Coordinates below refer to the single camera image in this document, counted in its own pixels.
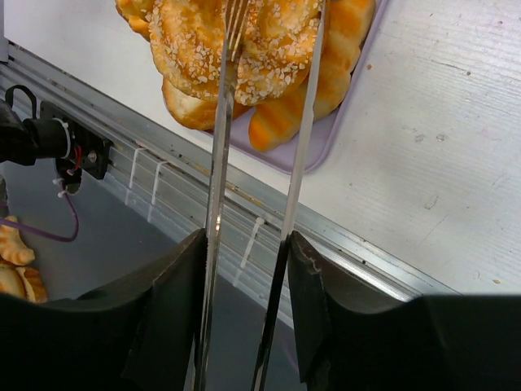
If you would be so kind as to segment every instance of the black bracket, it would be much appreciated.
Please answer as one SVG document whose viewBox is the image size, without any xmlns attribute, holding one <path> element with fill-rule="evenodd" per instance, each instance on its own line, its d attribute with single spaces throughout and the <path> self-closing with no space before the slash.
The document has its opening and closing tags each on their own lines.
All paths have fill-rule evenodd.
<svg viewBox="0 0 521 391">
<path fill-rule="evenodd" d="M 53 118 L 67 124 L 71 135 L 72 151 L 80 152 L 79 156 L 71 153 L 68 159 L 55 160 L 56 170 L 64 179 L 65 185 L 79 185 L 82 170 L 98 180 L 105 178 L 110 163 L 108 154 L 112 145 L 111 141 L 92 129 L 88 129 L 55 104 L 42 101 L 40 119 L 51 120 Z"/>
</svg>

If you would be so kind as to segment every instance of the red wire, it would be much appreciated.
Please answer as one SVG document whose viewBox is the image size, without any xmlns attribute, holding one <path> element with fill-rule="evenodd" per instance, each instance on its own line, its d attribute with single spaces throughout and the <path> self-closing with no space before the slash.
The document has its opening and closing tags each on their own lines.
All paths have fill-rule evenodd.
<svg viewBox="0 0 521 391">
<path fill-rule="evenodd" d="M 78 148 L 75 148 L 74 149 L 74 154 L 75 154 L 75 157 L 76 157 L 76 167 L 74 167 L 74 170 L 76 171 L 77 169 L 80 168 L 80 163 L 81 163 L 81 146 L 78 146 Z"/>
</svg>

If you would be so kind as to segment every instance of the bread roll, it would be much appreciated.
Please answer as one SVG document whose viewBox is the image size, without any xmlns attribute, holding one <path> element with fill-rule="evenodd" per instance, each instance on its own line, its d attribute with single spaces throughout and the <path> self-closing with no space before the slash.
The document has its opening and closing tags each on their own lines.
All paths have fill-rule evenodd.
<svg viewBox="0 0 521 391">
<path fill-rule="evenodd" d="M 166 78 L 163 80 L 163 96 L 170 114 L 181 125 L 193 130 L 213 132 L 217 103 L 205 102 L 183 94 Z M 248 109 L 249 107 L 235 102 L 234 118 L 241 116 Z"/>
<path fill-rule="evenodd" d="M 45 303 L 47 291 L 38 270 L 32 267 L 17 267 L 15 270 L 24 285 L 25 298 L 32 303 Z"/>
<path fill-rule="evenodd" d="M 154 0 L 116 0 L 117 12 L 129 23 L 130 28 L 150 41 L 147 13 L 152 11 Z"/>
<path fill-rule="evenodd" d="M 24 283 L 14 268 L 0 265 L 0 293 L 25 299 Z"/>
<path fill-rule="evenodd" d="M 374 0 L 331 2 L 331 25 L 320 61 L 313 107 L 315 120 L 331 114 L 344 100 L 374 9 Z M 291 94 L 256 106 L 248 130 L 254 149 L 259 152 L 273 150 L 298 133 L 306 90 L 307 82 Z"/>
<path fill-rule="evenodd" d="M 6 217 L 10 222 L 18 222 L 14 216 Z M 16 266 L 26 266 L 34 261 L 34 251 L 27 247 L 16 228 L 0 226 L 0 257 Z"/>
<path fill-rule="evenodd" d="M 215 103 L 225 36 L 224 0 L 156 0 L 155 66 L 183 94 Z M 250 1 L 235 100 L 253 106 L 294 90 L 309 73 L 322 0 Z"/>
</svg>

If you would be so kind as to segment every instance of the metal utensil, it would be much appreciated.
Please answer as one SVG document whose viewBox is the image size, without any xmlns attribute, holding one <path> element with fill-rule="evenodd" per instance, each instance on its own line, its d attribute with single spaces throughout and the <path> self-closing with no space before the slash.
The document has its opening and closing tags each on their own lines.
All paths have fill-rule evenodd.
<svg viewBox="0 0 521 391">
<path fill-rule="evenodd" d="M 275 264 L 274 277 L 269 291 L 268 309 L 266 311 L 265 323 L 262 329 L 259 351 L 253 375 L 252 391 L 261 391 L 265 387 L 266 373 L 268 370 L 269 355 L 274 338 L 275 323 L 277 322 L 278 305 L 284 275 L 286 274 L 287 257 L 289 255 L 289 238 L 295 225 L 296 208 L 299 203 L 300 188 L 304 167 L 308 155 L 309 139 L 313 127 L 313 105 L 317 94 L 318 72 L 320 70 L 320 57 L 322 54 L 322 43 L 324 40 L 324 17 L 326 14 L 326 1 L 323 2 L 320 25 L 318 26 L 317 39 L 313 48 L 313 62 L 309 72 L 308 89 L 304 101 L 304 112 L 300 123 L 299 143 L 296 150 L 295 163 L 291 173 L 290 187 L 287 194 L 286 212 L 282 223 L 280 245 L 278 247 L 277 261 Z"/>
<path fill-rule="evenodd" d="M 192 391 L 206 388 L 206 368 L 212 328 L 212 308 L 217 279 L 217 258 L 221 241 L 222 208 L 226 187 L 226 169 L 230 149 L 230 127 L 234 112 L 235 87 L 239 58 L 243 49 L 243 31 L 248 0 L 229 0 L 225 10 L 225 42 L 222 48 L 221 78 L 217 96 L 217 113 L 212 150 L 212 174 L 206 217 L 208 252 L 204 276 L 203 313 L 199 339 L 195 343 L 195 370 Z"/>
</svg>

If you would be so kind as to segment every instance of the purple tray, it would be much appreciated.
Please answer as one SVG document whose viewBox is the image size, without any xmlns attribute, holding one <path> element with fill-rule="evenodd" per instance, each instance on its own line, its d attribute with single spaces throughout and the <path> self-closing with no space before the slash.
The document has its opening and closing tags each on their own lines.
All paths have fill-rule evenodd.
<svg viewBox="0 0 521 391">
<path fill-rule="evenodd" d="M 365 63 L 367 52 L 370 49 L 370 45 L 378 29 L 380 20 L 382 19 L 387 1 L 388 0 L 376 0 L 376 10 L 374 12 L 373 23 L 370 27 L 369 34 L 367 35 L 366 43 L 361 51 L 360 59 L 358 60 L 359 64 Z M 351 97 L 351 91 L 353 91 L 353 86 L 360 77 L 362 69 L 363 67 L 355 67 L 352 73 L 351 87 L 340 107 L 334 110 L 329 116 L 322 118 L 320 121 L 316 121 L 313 124 L 311 139 L 309 141 L 308 158 L 304 169 L 305 173 L 316 169 L 326 159 L 331 146 L 335 141 L 335 136 L 342 125 L 342 119 Z M 248 127 L 253 113 L 254 109 L 243 114 L 233 122 L 230 133 L 230 145 L 278 171 L 285 174 L 291 174 L 299 136 L 296 135 L 289 143 L 285 143 L 270 152 L 257 152 L 250 145 L 250 139 L 248 136 Z"/>
</svg>

